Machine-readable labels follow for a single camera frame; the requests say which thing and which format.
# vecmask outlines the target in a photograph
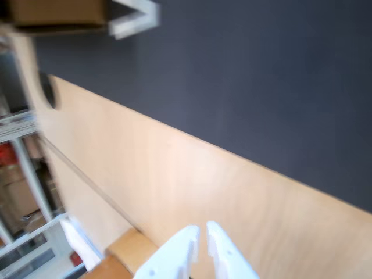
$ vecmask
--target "hole in board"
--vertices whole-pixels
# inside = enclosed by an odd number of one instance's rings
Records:
[[[41,85],[42,92],[44,93],[44,97],[50,104],[52,108],[56,108],[56,96],[55,90],[53,88],[52,82],[49,76],[41,71],[39,71],[39,81]]]

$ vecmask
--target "red object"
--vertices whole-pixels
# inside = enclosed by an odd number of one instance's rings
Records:
[[[10,143],[0,145],[0,166],[18,164],[18,158]]]
[[[83,263],[83,261],[81,260],[81,257],[76,252],[73,252],[70,255],[70,260],[75,267]]]

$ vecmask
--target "wooden board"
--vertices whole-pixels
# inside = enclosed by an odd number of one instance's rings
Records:
[[[208,220],[263,279],[370,278],[369,213],[57,77],[51,109],[29,42],[15,46],[40,129],[64,160],[157,246],[188,224],[201,227],[192,278],[214,278]]]
[[[69,216],[75,217],[84,233],[102,253],[132,226],[101,196],[48,148],[52,173]]]
[[[108,252],[120,260],[131,274],[135,274],[157,249],[150,239],[132,228],[112,243]]]
[[[108,256],[83,279],[132,279],[129,271],[114,257]]]

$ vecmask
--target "wooden block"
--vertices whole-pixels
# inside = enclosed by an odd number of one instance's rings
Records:
[[[114,257],[108,256],[91,272],[83,275],[83,279],[130,279],[133,276],[129,271]]]
[[[157,249],[152,241],[132,228],[112,243],[108,252],[115,255],[131,274],[135,274]]]

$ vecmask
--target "white bracket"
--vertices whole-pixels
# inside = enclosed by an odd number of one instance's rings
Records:
[[[119,40],[159,25],[159,5],[150,0],[113,0],[136,11],[109,22],[109,32]]]
[[[214,221],[207,222],[208,255],[213,258],[216,279],[259,279],[226,232]]]
[[[172,236],[135,273],[134,279],[189,279],[198,261],[200,228],[187,226]]]
[[[199,235],[198,226],[183,228],[137,270],[134,279],[189,279],[191,262],[198,260]],[[216,279],[260,279],[214,221],[207,222],[207,241]]]

